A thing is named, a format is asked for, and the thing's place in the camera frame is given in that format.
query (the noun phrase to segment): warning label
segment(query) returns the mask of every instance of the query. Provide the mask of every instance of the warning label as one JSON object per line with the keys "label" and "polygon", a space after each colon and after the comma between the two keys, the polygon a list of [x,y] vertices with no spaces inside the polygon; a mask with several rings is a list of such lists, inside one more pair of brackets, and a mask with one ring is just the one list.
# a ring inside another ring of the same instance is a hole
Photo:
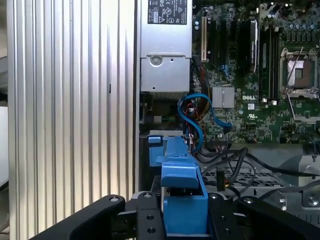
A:
{"label": "warning label", "polygon": [[188,0],[149,0],[148,24],[187,25]]}

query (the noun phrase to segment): dell logo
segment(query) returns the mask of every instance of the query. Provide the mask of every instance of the dell logo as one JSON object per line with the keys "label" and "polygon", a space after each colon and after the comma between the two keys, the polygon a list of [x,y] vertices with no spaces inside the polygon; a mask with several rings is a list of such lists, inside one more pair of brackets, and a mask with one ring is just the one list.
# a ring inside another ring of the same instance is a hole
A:
{"label": "dell logo", "polygon": [[255,97],[255,96],[246,96],[246,95],[243,95],[243,96],[242,96],[242,100],[256,100],[256,97]]}

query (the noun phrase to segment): blue plastic bracket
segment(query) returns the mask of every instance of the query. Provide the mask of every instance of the blue plastic bracket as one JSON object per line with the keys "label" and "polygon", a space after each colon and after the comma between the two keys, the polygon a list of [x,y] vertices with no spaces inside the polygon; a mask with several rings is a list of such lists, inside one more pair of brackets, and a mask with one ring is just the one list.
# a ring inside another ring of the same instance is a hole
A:
{"label": "blue plastic bracket", "polygon": [[151,167],[162,166],[161,187],[197,189],[194,195],[165,196],[163,214],[168,234],[206,234],[208,193],[197,161],[180,136],[149,136]]}

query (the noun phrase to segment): metal side panel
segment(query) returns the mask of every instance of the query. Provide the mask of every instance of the metal side panel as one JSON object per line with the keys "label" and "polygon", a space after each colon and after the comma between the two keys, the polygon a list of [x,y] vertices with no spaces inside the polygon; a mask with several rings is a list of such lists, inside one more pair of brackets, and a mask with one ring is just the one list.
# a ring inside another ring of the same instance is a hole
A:
{"label": "metal side panel", "polygon": [[10,239],[134,191],[133,0],[7,0]]}

